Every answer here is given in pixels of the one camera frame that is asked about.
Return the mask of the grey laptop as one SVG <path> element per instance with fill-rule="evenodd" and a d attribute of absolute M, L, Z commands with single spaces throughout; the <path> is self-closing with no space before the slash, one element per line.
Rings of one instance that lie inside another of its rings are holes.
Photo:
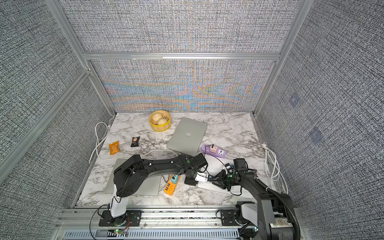
<path fill-rule="evenodd" d="M 207 123 L 181 118 L 167 148 L 189 156 L 195 156 L 205 135 Z"/>
<path fill-rule="evenodd" d="M 105 187 L 105 194 L 113 194 L 114 193 L 114 171 L 121 164 L 123 164 L 126 159 L 117 159 L 116 164 L 112 170 L 111 176 L 107 182 Z M 159 187 L 162 181 L 161 176 L 146 178 L 138 190 L 134 193 L 135 196 L 157 196 L 159 194 Z"/>

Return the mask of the steamed bun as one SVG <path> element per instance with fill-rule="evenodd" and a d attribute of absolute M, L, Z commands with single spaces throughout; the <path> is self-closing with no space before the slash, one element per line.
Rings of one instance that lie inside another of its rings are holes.
<path fill-rule="evenodd" d="M 165 125 L 168 122 L 168 119 L 166 118 L 161 118 L 157 121 L 157 125 Z"/>
<path fill-rule="evenodd" d="M 157 125 L 157 122 L 162 118 L 162 114 L 161 113 L 153 113 L 152 116 L 151 116 L 151 120 L 152 120 L 152 123 Z"/>

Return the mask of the aluminium front rail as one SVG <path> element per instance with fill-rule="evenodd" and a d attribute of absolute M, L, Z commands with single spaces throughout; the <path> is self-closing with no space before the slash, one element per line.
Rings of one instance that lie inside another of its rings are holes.
<path fill-rule="evenodd" d="M 142 211 L 138 227 L 99 227 L 105 208 L 64 209 L 52 240 L 242 240 L 240 226 L 222 226 L 219 210 L 234 206 L 130 206 Z"/>

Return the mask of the orange snack packet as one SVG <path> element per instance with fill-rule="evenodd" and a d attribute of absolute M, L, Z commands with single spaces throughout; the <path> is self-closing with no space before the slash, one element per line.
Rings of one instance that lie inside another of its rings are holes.
<path fill-rule="evenodd" d="M 109 144 L 110 155 L 114 155 L 120 152 L 119 145 L 120 145 L 119 141 Z"/>

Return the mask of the pink charger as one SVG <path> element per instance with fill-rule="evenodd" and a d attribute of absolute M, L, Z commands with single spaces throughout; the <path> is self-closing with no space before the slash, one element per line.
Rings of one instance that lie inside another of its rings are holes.
<path fill-rule="evenodd" d="M 210 153 L 216 154 L 217 151 L 218 151 L 218 148 L 217 148 L 217 147 L 215 147 L 215 146 L 211 146 L 211 147 L 210 147 Z"/>

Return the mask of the steamed bun left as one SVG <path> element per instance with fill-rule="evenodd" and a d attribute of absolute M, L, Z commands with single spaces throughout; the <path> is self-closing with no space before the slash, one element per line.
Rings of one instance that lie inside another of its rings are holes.
<path fill-rule="evenodd" d="M 157 122 L 162 118 L 162 114 L 161 113 L 153 113 L 152 116 L 151 116 L 151 120 L 152 120 L 152 123 L 157 125 Z"/>

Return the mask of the steamed bun right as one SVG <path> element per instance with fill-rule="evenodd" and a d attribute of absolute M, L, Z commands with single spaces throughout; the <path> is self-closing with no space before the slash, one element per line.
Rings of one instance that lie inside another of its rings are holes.
<path fill-rule="evenodd" d="M 165 125 L 168 122 L 168 119 L 166 118 L 161 118 L 157 121 L 157 125 Z"/>

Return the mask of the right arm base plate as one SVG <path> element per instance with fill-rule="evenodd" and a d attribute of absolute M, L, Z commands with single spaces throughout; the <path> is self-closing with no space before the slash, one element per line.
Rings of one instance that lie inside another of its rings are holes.
<path fill-rule="evenodd" d="M 240 226 L 236 220 L 235 210 L 219 210 L 218 217 L 221 220 L 222 226 Z"/>

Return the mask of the purple power strip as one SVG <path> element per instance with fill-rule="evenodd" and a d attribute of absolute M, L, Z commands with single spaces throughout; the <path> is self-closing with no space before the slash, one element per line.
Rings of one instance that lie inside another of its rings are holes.
<path fill-rule="evenodd" d="M 218 148 L 216 145 L 208 145 L 208 144 L 203 144 L 202 148 L 202 153 L 210 156 L 214 156 L 217 158 L 222 158 L 224 159 L 227 155 L 227 152 L 223 149 Z"/>

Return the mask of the orange power strip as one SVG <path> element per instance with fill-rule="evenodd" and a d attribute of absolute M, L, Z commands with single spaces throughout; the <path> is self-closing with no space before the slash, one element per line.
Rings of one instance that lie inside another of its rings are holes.
<path fill-rule="evenodd" d="M 174 194 L 175 189 L 176 189 L 176 187 L 178 185 L 178 182 L 179 182 L 178 181 L 177 184 L 171 183 L 171 177 L 172 176 L 173 175 L 169 175 L 169 177 L 167 179 L 165 177 L 163 177 L 163 180 L 166 182 L 166 186 L 165 186 L 164 192 L 168 196 L 172 196 Z"/>

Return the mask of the black snack packet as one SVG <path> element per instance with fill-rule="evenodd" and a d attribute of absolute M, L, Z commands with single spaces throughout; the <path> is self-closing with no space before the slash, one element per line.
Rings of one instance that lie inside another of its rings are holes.
<path fill-rule="evenodd" d="M 139 140 L 140 140 L 140 137 L 133 137 L 132 143 L 131 143 L 131 148 L 138 147 L 139 146 Z"/>

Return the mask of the silver Apple laptop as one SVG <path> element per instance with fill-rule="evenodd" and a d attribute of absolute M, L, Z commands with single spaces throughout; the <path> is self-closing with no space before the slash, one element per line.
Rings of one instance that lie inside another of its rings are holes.
<path fill-rule="evenodd" d="M 213 180 L 217 179 L 217 174 L 219 172 L 221 172 L 222 170 L 226 171 L 224 165 L 227 165 L 226 166 L 227 170 L 230 170 L 230 168 L 234 166 L 233 160 L 216 158 L 216 157 L 210 156 L 210 155 L 205 155 L 205 158 L 207 160 L 208 167 L 207 168 L 203 167 L 203 170 L 207 169 L 206 171 L 204 171 L 204 173 L 209 174 L 209 177 L 208 177 L 207 182 L 204 182 L 204 183 L 199 182 L 198 183 L 199 188 L 206 189 L 206 190 L 212 190 L 214 192 L 219 192 L 221 194 L 227 194 L 227 195 L 231 195 L 231 196 L 239 195 L 240 197 L 246 198 L 246 199 L 252 199 L 253 198 L 253 196 L 251 195 L 251 193 L 249 191 L 247 191 L 245 189 L 241 190 L 240 186 L 234 186 L 231 188 L 231 191 L 227 191 L 227 190 L 223 190 L 223 189 L 221 189 L 221 188 L 219 188 L 213 184 Z"/>

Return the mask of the grey laptop at back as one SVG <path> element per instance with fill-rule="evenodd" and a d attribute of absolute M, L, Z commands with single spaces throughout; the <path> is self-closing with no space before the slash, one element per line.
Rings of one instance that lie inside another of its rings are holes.
<path fill-rule="evenodd" d="M 181 118 L 167 148 L 189 156 L 195 156 L 205 135 L 207 123 Z"/>

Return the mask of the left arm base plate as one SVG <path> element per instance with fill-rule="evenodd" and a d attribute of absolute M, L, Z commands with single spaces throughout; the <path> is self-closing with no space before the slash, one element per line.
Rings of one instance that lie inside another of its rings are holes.
<path fill-rule="evenodd" d="M 142 211 L 126 211 L 125 214 L 113 218 L 110 211 L 105 210 L 100 215 L 99 227 L 138 227 L 142 218 Z"/>

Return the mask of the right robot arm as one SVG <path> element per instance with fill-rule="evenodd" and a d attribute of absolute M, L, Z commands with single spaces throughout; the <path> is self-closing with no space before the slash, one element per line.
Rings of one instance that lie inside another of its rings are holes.
<path fill-rule="evenodd" d="M 255 202 L 237 202 L 236 222 L 242 227 L 239 237 L 243 240 L 299 240 L 301 229 L 292 200 L 264 184 L 257 171 L 249 169 L 245 159 L 235 159 L 234 167 L 221 170 L 213 179 L 213 185 L 230 191 L 234 186 L 247 190 Z"/>

